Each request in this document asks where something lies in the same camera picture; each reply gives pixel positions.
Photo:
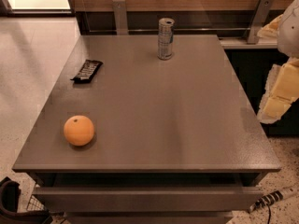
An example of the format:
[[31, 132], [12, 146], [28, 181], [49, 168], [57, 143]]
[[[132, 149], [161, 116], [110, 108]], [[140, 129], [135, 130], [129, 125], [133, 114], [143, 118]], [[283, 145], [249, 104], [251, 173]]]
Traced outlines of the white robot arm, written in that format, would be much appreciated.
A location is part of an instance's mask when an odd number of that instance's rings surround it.
[[286, 8], [258, 32], [258, 37], [275, 38], [278, 51], [289, 57], [283, 65], [274, 64], [268, 73], [265, 93], [257, 119], [273, 124], [299, 99], [299, 0]]

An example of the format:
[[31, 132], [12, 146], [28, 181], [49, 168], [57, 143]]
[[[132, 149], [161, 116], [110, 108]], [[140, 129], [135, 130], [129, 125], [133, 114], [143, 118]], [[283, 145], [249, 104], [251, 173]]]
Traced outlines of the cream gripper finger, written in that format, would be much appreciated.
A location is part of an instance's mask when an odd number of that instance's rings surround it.
[[283, 65], [274, 64], [264, 89], [257, 119], [264, 124], [273, 124], [299, 98], [299, 59], [290, 58]]
[[279, 15], [269, 23], [267, 23], [264, 27], [262, 27], [257, 36], [260, 38], [277, 38], [278, 37], [278, 26], [282, 16]]

